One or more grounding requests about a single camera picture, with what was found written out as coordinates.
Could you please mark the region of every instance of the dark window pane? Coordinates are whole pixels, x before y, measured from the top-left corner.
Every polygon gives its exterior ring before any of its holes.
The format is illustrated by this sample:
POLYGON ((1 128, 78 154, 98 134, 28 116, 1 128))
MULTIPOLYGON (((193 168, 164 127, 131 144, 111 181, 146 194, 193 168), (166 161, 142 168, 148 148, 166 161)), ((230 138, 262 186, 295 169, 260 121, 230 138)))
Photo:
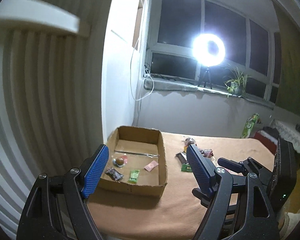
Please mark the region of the dark window pane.
POLYGON ((201 0, 162 0, 159 43, 192 48, 200 29, 201 0))
POLYGON ((277 95, 278 95, 278 88, 272 87, 271 95, 270 95, 270 102, 275 103, 277 100, 277 95))
POLYGON ((274 63, 273 82, 276 84, 279 84, 280 83, 280 75, 281 75, 281 36, 280 36, 280 33, 274 33, 274 44, 275 44, 275 63, 274 63))
POLYGON ((257 97, 263 98, 266 91, 266 84, 255 80, 253 78, 248 78, 247 86, 246 86, 246 93, 255 95, 257 97))
POLYGON ((250 20, 251 56, 250 68, 268 75, 269 38, 268 32, 250 20))
POLYGON ((197 61, 185 57, 176 57, 153 53, 151 73, 189 78, 194 80, 197 61))
MULTIPOLYGON (((211 83, 213 85, 219 85, 222 87, 226 87, 225 82, 231 79, 232 78, 231 76, 233 75, 230 69, 221 66, 210 67, 209 70, 211 75, 211 83)), ((206 68, 202 67, 200 71, 200 81, 209 83, 208 73, 205 74, 205 72, 206 72, 206 68)))
POLYGON ((246 65, 246 19, 215 3, 205 1, 204 32, 218 36, 226 48, 226 59, 246 65))

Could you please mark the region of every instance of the bed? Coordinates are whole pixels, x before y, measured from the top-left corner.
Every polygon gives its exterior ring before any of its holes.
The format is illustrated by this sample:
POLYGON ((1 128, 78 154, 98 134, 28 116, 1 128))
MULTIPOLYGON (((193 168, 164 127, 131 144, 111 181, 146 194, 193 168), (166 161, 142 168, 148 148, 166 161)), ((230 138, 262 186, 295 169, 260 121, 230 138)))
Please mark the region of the bed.
MULTIPOLYGON (((89 211, 98 229, 107 235, 133 240, 186 240, 196 232, 206 208, 191 191, 198 187, 192 173, 181 172, 176 153, 183 150, 181 134, 162 133, 168 169, 168 184, 160 200, 110 192, 97 188, 90 196, 89 211)), ((272 171, 274 156, 259 141, 192 136, 199 148, 212 149, 216 160, 243 161, 252 157, 272 171)), ((233 194, 230 204, 236 203, 233 194)))

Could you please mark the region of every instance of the green candy package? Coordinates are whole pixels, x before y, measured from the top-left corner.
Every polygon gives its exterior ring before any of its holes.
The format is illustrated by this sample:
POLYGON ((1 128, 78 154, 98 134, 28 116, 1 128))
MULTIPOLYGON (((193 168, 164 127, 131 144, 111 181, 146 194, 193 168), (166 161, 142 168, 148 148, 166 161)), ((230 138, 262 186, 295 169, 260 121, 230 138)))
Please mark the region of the green candy package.
POLYGON ((252 128, 253 128, 254 124, 258 121, 258 119, 259 119, 259 114, 254 114, 252 117, 248 118, 248 120, 243 128, 243 132, 240 137, 241 139, 249 138, 252 128))
POLYGON ((191 167, 188 163, 183 163, 183 165, 181 166, 181 171, 192 172, 191 167))
POLYGON ((138 181, 139 172, 140 170, 132 170, 128 182, 132 184, 136 184, 138 181))

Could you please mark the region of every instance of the spider plant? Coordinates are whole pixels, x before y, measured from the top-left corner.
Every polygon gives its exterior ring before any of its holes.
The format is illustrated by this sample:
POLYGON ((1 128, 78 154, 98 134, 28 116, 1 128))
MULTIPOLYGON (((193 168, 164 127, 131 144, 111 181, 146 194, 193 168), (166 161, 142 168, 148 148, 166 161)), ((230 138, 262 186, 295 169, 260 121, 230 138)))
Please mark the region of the spider plant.
POLYGON ((236 91, 239 91, 239 95, 246 92, 247 78, 248 76, 241 72, 238 68, 237 70, 231 70, 233 77, 229 77, 228 81, 225 82, 226 88, 230 94, 235 94, 236 91))

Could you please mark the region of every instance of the blue gripper pad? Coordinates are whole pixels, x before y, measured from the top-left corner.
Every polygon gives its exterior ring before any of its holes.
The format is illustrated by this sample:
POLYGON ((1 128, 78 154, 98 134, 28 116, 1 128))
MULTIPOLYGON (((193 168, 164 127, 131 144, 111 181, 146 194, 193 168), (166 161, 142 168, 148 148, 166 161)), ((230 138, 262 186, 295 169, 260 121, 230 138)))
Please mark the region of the blue gripper pad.
POLYGON ((109 148, 106 145, 101 144, 94 155, 83 162, 80 167, 81 172, 83 172, 82 175, 84 175, 84 185, 81 190, 82 198, 87 199, 90 194, 94 193, 108 159, 109 148))
POLYGON ((210 159, 202 156, 194 144, 188 146, 186 155, 201 192, 208 197, 213 197, 215 192, 213 186, 216 184, 214 169, 216 167, 210 159))

